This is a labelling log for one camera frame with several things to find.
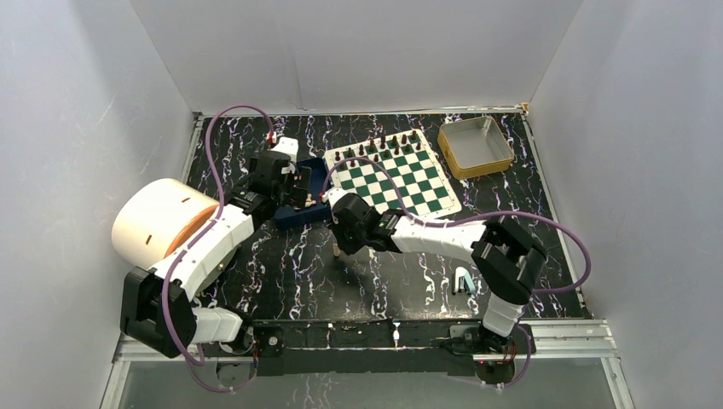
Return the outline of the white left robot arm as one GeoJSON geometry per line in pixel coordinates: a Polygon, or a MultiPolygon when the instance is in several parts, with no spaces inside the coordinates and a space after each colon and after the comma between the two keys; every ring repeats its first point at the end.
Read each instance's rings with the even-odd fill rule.
{"type": "Polygon", "coordinates": [[[279,208],[305,200],[309,173],[297,152],[295,141],[282,138],[219,200],[165,178],[126,203],[112,229],[115,250],[133,265],[123,284],[123,334],[169,358],[202,343],[251,350],[255,333],[244,313],[197,308],[193,300],[279,208]]]}

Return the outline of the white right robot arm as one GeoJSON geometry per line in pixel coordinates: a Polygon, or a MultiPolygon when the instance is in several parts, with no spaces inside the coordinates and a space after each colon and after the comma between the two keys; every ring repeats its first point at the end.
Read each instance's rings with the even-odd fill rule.
{"type": "Polygon", "coordinates": [[[477,267],[491,291],[477,335],[453,337],[442,346],[456,354],[503,353],[513,327],[539,281],[547,252],[509,216],[459,225],[417,223],[402,210],[378,212],[356,193],[334,188],[322,196],[332,214],[328,227],[347,255],[363,247],[380,252],[433,253],[477,267]]]}

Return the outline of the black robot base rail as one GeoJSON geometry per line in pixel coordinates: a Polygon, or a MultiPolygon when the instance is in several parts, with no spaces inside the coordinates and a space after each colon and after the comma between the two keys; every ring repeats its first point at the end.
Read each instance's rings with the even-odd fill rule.
{"type": "Polygon", "coordinates": [[[506,386],[526,372],[537,347],[529,325],[503,337],[476,319],[256,320],[240,340],[203,351],[223,363],[252,363],[261,377],[429,372],[506,386]]]}

